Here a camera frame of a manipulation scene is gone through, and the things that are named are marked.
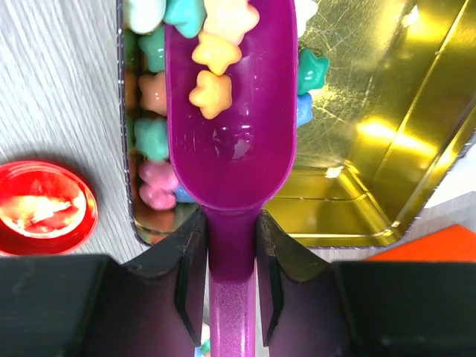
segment gray wooden table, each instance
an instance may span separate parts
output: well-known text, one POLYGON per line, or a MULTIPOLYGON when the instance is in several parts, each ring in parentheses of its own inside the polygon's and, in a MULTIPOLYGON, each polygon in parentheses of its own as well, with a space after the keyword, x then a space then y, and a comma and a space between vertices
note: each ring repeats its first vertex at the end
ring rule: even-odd
MULTIPOLYGON (((123 189, 115 41, 115 0, 0 1, 0 162, 58 158, 90 178, 100 223, 79 252, 123 262, 145 247, 133 238, 123 189)), ((456 223, 476 230, 475 208, 467 193, 426 209, 404 241, 456 223)), ((327 260, 376 253, 315 252, 327 260)))

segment purple scoop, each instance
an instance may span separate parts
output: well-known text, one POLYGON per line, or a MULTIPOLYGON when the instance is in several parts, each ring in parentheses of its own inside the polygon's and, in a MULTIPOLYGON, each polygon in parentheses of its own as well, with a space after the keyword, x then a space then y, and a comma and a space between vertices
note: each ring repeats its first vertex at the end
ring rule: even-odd
POLYGON ((170 157, 179 181, 208 221, 213 357, 253 357, 254 228, 283 185, 296 147, 298 37, 293 0, 251 0, 260 22, 231 65, 233 105, 205 120, 188 100, 198 39, 166 27, 170 157))

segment red plastic lid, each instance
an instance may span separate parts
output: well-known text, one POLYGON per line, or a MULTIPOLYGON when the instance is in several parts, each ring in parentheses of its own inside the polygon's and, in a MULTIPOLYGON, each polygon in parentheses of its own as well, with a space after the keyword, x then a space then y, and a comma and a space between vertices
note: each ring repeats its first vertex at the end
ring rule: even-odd
POLYGON ((91 188, 49 161, 0 165, 0 251, 61 254, 84 242, 97 225, 91 188))

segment spoon handle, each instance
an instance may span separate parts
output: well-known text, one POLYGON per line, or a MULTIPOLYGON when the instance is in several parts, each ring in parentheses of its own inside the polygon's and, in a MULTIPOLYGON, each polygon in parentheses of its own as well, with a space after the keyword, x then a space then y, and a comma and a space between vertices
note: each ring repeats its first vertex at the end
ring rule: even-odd
POLYGON ((255 227, 260 208, 242 213, 204 209, 210 263, 210 344, 215 357, 254 357, 255 227))

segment gold tin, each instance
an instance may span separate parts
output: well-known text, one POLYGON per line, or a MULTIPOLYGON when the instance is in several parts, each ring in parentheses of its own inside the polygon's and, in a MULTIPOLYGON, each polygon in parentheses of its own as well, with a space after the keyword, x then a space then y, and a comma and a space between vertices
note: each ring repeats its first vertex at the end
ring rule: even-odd
MULTIPOLYGON (((311 92, 314 117, 298 129, 294 169, 266 209, 306 246, 387 245, 475 131, 476 0, 318 4, 300 46, 329 57, 327 83, 311 92)), ((152 212, 132 196, 146 243, 193 211, 152 212)))

